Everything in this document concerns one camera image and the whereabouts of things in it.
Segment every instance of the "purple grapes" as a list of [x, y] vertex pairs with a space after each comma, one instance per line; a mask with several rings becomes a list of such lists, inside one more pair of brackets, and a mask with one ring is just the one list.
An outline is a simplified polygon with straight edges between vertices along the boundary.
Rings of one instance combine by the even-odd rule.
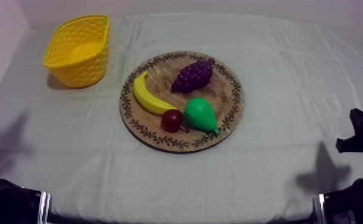
[[215, 60], [210, 58], [205, 61], [197, 61], [183, 68], [173, 82], [171, 91], [187, 94], [205, 87], [211, 80], [214, 63]]

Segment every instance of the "green pear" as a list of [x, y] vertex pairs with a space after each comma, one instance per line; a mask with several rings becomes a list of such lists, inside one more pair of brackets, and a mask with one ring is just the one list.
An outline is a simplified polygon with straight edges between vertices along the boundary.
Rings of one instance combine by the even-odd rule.
[[190, 125], [219, 134], [214, 110], [206, 99], [195, 98], [187, 102], [184, 116]]

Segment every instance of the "red fruit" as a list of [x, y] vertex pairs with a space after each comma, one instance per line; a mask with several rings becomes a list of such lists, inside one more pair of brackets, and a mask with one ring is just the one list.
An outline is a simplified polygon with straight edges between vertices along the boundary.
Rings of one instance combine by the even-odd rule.
[[162, 114], [161, 126], [167, 132], [177, 132], [183, 123], [183, 114], [179, 110], [168, 110]]

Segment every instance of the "white cloth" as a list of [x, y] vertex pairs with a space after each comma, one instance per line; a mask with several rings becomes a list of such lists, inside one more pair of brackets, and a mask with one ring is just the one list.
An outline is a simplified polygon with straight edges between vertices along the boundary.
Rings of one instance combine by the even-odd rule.
[[[0, 83], [0, 177], [52, 193], [56, 213], [264, 222], [308, 215], [312, 196], [363, 178], [363, 154], [334, 147], [337, 137], [353, 134], [349, 110], [363, 109], [363, 36], [246, 15], [117, 17], [105, 77], [69, 90], [42, 65], [54, 29], [30, 30]], [[121, 121], [127, 76], [170, 51], [209, 54], [244, 87], [240, 124], [216, 147], [155, 151]]]

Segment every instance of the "basket rim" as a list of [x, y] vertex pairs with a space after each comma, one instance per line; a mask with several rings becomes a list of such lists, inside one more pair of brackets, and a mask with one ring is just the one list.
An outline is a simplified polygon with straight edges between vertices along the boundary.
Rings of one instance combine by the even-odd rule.
[[[84, 59], [82, 59], [80, 61], [75, 61], [75, 62], [72, 62], [72, 63], [65, 63], [65, 64], [48, 63], [47, 60], [48, 60], [48, 57], [49, 57], [49, 52], [50, 52], [50, 50], [51, 50], [51, 48], [53, 46], [53, 40], [56, 38], [57, 33], [59, 33], [63, 28], [65, 28], [69, 24], [74, 23], [75, 21], [89, 20], [91, 18], [104, 18], [107, 21], [107, 23], [105, 25], [104, 39], [102, 41], [101, 49], [96, 54], [93, 54], [90, 57], [84, 58]], [[77, 18], [74, 18], [72, 20], [66, 21], [65, 23], [61, 24], [60, 26], [58, 26], [57, 29], [55, 29], [54, 34], [52, 35], [52, 37], [51, 37], [51, 39], [49, 41], [47, 50], [45, 51], [45, 55], [44, 55], [44, 58], [43, 58], [44, 66], [47, 67], [47, 68], [50, 68], [50, 69], [57, 69], [57, 68], [68, 67], [68, 66], [75, 66], [75, 65], [84, 63], [85, 61], [88, 61], [88, 60], [96, 57], [97, 55], [99, 55], [102, 52], [102, 50], [104, 49], [104, 46], [105, 46], [105, 44], [106, 44], [106, 42], [108, 40], [109, 25], [110, 25], [110, 18], [107, 15], [100, 15], [100, 14], [97, 14], [97, 15], [84, 15], [82, 17], [77, 17]]]

